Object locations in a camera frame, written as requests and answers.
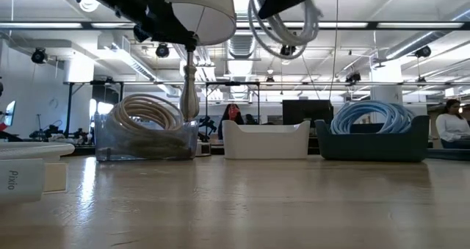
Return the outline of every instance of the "beige coiled cable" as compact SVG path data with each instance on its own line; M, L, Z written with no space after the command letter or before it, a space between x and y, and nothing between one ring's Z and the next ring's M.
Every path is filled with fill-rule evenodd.
M173 114L165 104L171 106ZM163 130L148 129L132 117L153 121ZM160 159L172 158L183 154L188 149L183 140L183 117L181 111L171 102L148 94L135 94L125 97L109 112L106 119L106 131L115 141L115 151L132 156Z

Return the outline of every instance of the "red object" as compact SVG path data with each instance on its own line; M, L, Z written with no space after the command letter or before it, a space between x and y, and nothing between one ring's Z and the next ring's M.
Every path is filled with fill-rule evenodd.
M236 115L240 112L240 109L238 109L235 105L230 105L230 109L228 109L228 117L230 120L235 120Z
M0 131L4 131L7 128L8 128L7 124L5 124L5 123L0 124Z

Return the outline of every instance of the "person in white shirt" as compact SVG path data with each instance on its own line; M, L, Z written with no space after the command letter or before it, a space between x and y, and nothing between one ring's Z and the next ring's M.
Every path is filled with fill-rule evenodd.
M435 122L444 148L470 149L470 126L459 109L460 101L449 99Z

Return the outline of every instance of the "computer monitor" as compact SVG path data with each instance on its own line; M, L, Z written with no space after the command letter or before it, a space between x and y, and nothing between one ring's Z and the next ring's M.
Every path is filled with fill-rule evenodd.
M330 124L333 119L333 106L329 100L285 100L282 101L284 125L295 125L304 120L315 127L315 120L324 120Z
M15 116L15 105L16 101L12 101L7 106L7 110L5 110L5 125L11 126L13 125L13 117Z

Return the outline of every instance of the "coiled cable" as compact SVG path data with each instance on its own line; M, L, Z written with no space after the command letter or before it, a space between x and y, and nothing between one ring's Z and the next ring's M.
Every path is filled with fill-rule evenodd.
M176 111L174 114L164 105ZM152 121L162 129L149 129L132 118ZM149 159L174 158L190 155L189 136L184 130L181 111L171 102L148 94L125 97L109 112L105 136L114 152Z
M390 104L381 101L361 101L345 104L331 122L331 133L349 134L351 125L361 116L378 112L386 119L378 134L404 133L411 127L415 115L403 105Z
M250 0L248 5L248 21L250 24L250 30L253 33L254 38L258 41L259 45L263 47L264 50L272 54L273 56L280 59L295 59L300 57L306 49L307 43L315 40L319 31L319 17L322 16L313 0L305 0L303 2L304 8L304 24L302 32L299 35L294 35L290 32L287 27L284 25L279 14L276 14L270 18L267 18L266 21L269 23L272 31L270 31L265 25L264 22L258 16L259 9L258 6L262 6L265 0ZM256 28L254 26L253 16L257 20L259 26L263 32L276 43L280 43L285 46L302 46L299 51L295 54L283 55L279 54L276 51L273 51L258 35Z

